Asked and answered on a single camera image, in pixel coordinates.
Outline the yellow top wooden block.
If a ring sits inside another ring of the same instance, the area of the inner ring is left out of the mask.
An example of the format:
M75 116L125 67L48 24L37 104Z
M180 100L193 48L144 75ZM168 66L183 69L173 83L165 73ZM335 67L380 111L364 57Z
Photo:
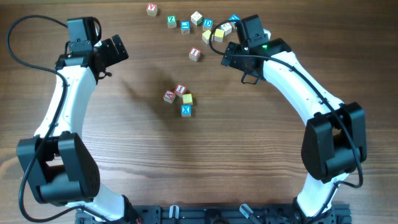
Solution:
M223 29L216 29L214 32L214 40L216 42L222 42L225 31Z

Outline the red I wooden block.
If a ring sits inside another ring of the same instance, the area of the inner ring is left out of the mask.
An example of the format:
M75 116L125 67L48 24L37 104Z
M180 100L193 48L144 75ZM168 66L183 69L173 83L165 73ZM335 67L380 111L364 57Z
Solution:
M198 48L193 47L190 52L189 52L189 59L193 60L193 61L198 61L198 59L200 58L201 55L201 51Z
M174 93L179 96L182 97L187 91L187 88L183 85L177 85L176 88L174 89Z

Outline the yellow S wooden block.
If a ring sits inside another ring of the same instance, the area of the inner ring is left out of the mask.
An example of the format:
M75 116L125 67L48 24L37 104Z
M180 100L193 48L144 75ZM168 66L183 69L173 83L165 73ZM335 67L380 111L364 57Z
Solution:
M192 105L193 104L193 97L192 94L184 94L182 95L182 100L184 105Z

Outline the blue-sided picture wooden block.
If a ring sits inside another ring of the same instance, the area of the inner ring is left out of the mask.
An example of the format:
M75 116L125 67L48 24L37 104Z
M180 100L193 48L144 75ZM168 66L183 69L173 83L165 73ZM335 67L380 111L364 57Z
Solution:
M181 106L181 115L182 115L182 117L191 117L192 106L191 105L182 105Z

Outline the red A wooden block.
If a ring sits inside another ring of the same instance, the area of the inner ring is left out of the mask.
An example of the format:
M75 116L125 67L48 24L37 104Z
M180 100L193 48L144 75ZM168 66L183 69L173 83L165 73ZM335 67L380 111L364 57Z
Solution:
M173 103L175 100L176 94L173 91L167 90L164 95L163 95L163 99L164 101L168 102L168 103Z

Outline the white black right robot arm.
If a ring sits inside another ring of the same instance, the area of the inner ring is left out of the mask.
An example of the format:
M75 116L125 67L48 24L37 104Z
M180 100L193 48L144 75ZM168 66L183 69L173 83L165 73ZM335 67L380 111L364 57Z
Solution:
M343 216L331 201L339 186L363 185L367 158L365 115L357 103L346 104L325 90L300 64L283 39L271 39L258 15L228 20L239 42L230 42L222 65L233 67L276 87L305 125L301 158L308 172L294 199L291 223L338 223Z

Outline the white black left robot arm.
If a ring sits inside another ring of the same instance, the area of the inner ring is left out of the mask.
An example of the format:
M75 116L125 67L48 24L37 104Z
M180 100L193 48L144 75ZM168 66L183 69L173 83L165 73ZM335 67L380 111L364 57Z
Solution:
M56 85L41 125L17 145L24 171L21 190L29 187L40 204L80 212L100 223L140 223L141 216L126 196L100 182L95 160L81 134L88 102L107 68L127 59L118 35L101 38L95 17L69 19L69 40L52 73Z

